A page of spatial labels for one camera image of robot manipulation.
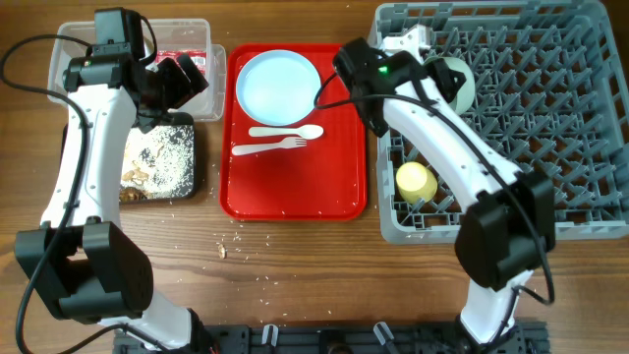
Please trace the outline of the green bowl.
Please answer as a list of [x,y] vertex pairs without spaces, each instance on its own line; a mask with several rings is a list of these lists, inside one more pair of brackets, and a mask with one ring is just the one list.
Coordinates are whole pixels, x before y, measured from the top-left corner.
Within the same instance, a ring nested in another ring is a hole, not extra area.
[[467,63],[464,72],[466,74],[466,83],[459,90],[455,100],[452,103],[448,103],[445,100],[457,114],[462,114],[470,109],[476,96],[475,78]]

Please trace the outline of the yellow plastic cup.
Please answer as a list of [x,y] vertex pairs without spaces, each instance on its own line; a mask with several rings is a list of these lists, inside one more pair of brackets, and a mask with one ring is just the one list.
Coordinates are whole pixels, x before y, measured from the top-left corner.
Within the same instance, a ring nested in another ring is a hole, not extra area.
[[430,202],[437,191],[437,180],[433,173],[419,162],[402,164],[395,175],[397,190],[408,204],[419,200]]

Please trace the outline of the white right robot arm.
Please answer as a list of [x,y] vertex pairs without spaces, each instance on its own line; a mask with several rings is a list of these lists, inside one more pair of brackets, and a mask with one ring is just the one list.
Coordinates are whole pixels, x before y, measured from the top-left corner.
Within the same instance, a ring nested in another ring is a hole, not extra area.
[[424,63],[404,40],[376,49],[361,37],[345,44],[332,65],[364,125],[388,129],[412,143],[436,170],[464,213],[455,253],[470,277],[458,322],[477,350],[509,334],[521,293],[541,268],[553,303],[547,254],[555,245],[553,184],[523,172],[488,146],[452,108],[473,79],[446,58]]

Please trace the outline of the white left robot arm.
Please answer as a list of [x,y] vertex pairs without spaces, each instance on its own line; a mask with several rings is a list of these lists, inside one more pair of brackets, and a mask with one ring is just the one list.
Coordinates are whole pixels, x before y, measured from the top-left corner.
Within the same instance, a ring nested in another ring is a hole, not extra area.
[[191,309],[153,285],[148,256],[123,232],[119,188],[130,131],[149,131],[206,88],[188,55],[157,60],[140,39],[98,41],[71,60],[60,98],[69,122],[54,193],[15,255],[50,315],[114,329],[152,350],[206,353],[210,334]]

